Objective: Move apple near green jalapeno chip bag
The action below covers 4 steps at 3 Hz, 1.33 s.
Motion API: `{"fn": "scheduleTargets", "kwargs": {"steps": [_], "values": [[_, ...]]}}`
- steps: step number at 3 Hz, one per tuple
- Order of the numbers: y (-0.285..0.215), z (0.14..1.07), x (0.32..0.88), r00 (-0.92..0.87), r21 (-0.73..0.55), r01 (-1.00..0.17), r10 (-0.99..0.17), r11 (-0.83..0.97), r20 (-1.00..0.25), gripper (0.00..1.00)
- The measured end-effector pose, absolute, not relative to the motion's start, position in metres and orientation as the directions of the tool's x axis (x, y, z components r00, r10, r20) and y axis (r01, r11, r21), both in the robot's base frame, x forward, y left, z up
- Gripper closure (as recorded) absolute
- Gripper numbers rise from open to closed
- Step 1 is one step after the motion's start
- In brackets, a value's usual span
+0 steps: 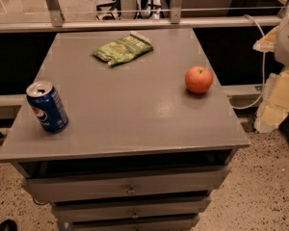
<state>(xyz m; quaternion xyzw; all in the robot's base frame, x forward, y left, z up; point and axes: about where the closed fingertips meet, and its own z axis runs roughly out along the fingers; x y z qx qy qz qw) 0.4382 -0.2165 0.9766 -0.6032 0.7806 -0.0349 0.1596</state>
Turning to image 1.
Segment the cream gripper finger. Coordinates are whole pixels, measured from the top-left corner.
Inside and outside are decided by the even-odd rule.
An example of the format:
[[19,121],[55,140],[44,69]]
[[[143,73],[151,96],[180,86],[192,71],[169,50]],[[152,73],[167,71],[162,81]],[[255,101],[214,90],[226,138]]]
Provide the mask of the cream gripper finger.
[[259,133],[270,133],[278,128],[289,114],[289,66],[279,74],[271,73],[263,91],[254,128]]
[[274,52],[276,45],[276,32],[278,27],[275,26],[269,33],[267,33],[264,37],[259,39],[254,45],[253,49],[258,52]]

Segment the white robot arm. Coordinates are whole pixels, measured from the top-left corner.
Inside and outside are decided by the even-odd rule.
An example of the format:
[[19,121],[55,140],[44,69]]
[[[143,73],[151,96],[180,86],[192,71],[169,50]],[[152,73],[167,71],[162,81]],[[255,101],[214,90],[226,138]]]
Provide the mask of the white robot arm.
[[289,114],[289,11],[278,26],[254,44],[253,49],[273,52],[275,60],[284,65],[279,74],[271,73],[267,79],[254,122],[257,132],[270,133]]

